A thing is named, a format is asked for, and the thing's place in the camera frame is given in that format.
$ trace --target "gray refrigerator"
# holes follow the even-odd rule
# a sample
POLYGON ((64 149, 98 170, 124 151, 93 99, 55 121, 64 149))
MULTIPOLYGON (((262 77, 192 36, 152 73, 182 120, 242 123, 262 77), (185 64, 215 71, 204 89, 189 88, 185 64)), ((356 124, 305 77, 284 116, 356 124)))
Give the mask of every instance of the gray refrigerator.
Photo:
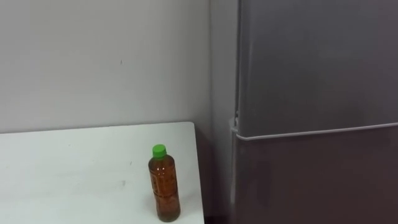
POLYGON ((398 223, 398 1, 211 3, 215 213, 398 223))

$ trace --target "freezer door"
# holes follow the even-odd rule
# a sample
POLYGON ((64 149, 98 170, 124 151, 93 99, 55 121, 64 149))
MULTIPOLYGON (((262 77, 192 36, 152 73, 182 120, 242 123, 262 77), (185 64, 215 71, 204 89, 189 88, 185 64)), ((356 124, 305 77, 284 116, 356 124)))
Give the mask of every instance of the freezer door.
POLYGON ((398 122, 398 1, 242 0, 239 136, 398 122))
POLYGON ((397 136, 235 139, 230 223, 398 223, 397 136))

